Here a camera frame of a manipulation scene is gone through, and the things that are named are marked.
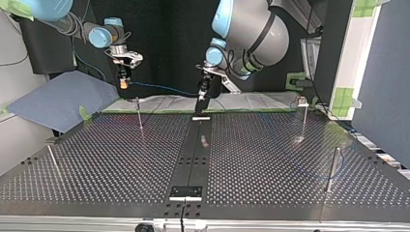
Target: metal rod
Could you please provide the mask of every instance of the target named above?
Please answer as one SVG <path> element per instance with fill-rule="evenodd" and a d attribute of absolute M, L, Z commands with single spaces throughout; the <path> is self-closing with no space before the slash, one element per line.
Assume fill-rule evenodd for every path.
<path fill-rule="evenodd" d="M 141 112 L 140 112 L 141 107 L 139 105 L 139 97 L 135 98 L 135 108 L 136 108 L 136 111 L 138 112 L 139 128 L 141 130 L 143 130 L 142 120 L 141 120 Z"/>
<path fill-rule="evenodd" d="M 54 165 L 57 165 L 57 160 L 54 157 L 54 153 L 52 152 L 51 145 L 47 145 L 47 148 L 48 148 L 49 153 L 51 154 L 52 162 L 54 163 Z"/>
<path fill-rule="evenodd" d="M 331 171 L 329 172 L 328 183 L 326 184 L 326 188 L 325 188 L 326 192 L 332 192 L 332 184 L 333 184 L 333 179 L 335 178 L 335 175 L 336 175 L 337 161 L 338 161 L 339 156 L 340 156 L 340 148 L 336 147 L 333 160 L 332 160 L 332 164 L 331 164 Z"/>
<path fill-rule="evenodd" d="M 305 124 L 307 123 L 307 117 L 308 117 L 308 106 L 305 107 L 304 127 L 305 127 Z"/>

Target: gray robot arm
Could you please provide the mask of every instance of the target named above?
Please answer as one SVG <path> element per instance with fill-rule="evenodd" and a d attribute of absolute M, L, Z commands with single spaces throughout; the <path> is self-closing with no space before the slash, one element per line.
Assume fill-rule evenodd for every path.
<path fill-rule="evenodd" d="M 284 22 L 269 11 L 267 0 L 220 0 L 212 27 L 222 39 L 213 38 L 206 52 L 199 101 L 204 101 L 215 75 L 248 79 L 273 66 L 286 54 L 289 34 Z"/>
<path fill-rule="evenodd" d="M 124 32 L 121 18 L 110 17 L 104 25 L 85 22 L 70 10 L 73 0 L 16 0 L 31 9 L 33 17 L 60 33 L 90 42 L 96 48 L 107 48 L 105 54 L 117 65 L 120 87 L 127 89 L 131 80 L 131 69 L 143 60 L 142 55 L 129 51 L 126 45 L 131 33 Z"/>

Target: green tape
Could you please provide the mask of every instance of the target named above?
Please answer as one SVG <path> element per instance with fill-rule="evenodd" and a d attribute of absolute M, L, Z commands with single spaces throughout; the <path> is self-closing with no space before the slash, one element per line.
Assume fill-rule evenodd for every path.
<path fill-rule="evenodd" d="M 1 109 L 1 112 L 2 112 L 2 114 L 9 114 L 9 113 L 10 113 L 9 109 L 7 108 L 7 105 L 4 106 L 4 107 Z"/>
<path fill-rule="evenodd" d="M 311 108 L 312 109 L 315 109 L 316 108 L 316 105 L 317 105 L 317 102 L 319 101 L 319 98 L 317 98 L 317 97 L 314 97 L 313 98 L 313 100 L 311 101 Z"/>
<path fill-rule="evenodd" d="M 347 117 L 353 106 L 353 88 L 337 88 L 333 101 L 332 112 L 337 117 Z"/>
<path fill-rule="evenodd" d="M 81 118 L 84 121 L 84 126 L 87 126 L 92 122 L 93 116 L 87 113 L 87 110 L 85 110 L 83 105 L 79 107 L 79 115 L 81 115 Z"/>
<path fill-rule="evenodd" d="M 377 0 L 356 0 L 353 17 L 372 17 Z"/>
<path fill-rule="evenodd" d="M 0 8 L 10 12 L 14 15 L 29 18 L 30 20 L 34 20 L 33 15 L 31 14 L 31 8 L 29 5 L 21 3 L 17 0 L 0 0 Z"/>
<path fill-rule="evenodd" d="M 259 72 L 259 71 L 261 71 L 261 69 L 258 69 L 258 68 L 255 67 L 253 64 L 251 64 L 250 62 L 248 62 L 248 63 L 246 64 L 246 66 L 241 69 L 241 72 L 242 72 L 242 73 L 247 73 L 247 72 L 249 72 L 249 71 L 251 71 L 251 72 Z"/>
<path fill-rule="evenodd" d="M 286 90 L 294 90 L 294 91 L 304 91 L 302 87 L 296 87 L 290 83 L 292 80 L 305 80 L 307 78 L 307 74 L 305 72 L 293 72 L 288 73 L 286 78 Z"/>

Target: black backdrop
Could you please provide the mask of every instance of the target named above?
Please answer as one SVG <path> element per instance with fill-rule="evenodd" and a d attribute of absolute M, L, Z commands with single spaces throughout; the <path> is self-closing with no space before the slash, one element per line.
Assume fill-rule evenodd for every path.
<path fill-rule="evenodd" d="M 216 34 L 212 20 L 220 0 L 93 0 L 97 22 L 105 17 L 119 16 L 126 30 L 131 50 L 144 56 L 132 80 L 165 85 L 196 93 L 200 71 L 195 68 L 204 59 L 209 42 Z M 271 9 L 286 23 L 290 46 L 284 59 L 248 81 L 235 81 L 246 91 L 284 91 L 286 74 L 302 72 L 301 38 L 305 30 L 282 9 Z M 120 90 L 123 98 L 141 98 L 174 94 L 161 89 L 133 85 Z"/>

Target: black stripe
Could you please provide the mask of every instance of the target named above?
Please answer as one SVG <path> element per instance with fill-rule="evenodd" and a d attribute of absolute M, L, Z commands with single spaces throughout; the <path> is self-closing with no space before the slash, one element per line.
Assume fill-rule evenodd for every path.
<path fill-rule="evenodd" d="M 260 44 L 262 44 L 263 40 L 265 40 L 266 35 L 268 35 L 269 31 L 271 30 L 272 25 L 274 24 L 274 21 L 275 21 L 275 15 L 271 13 L 259 37 L 248 50 L 250 54 L 252 54 L 260 46 Z"/>

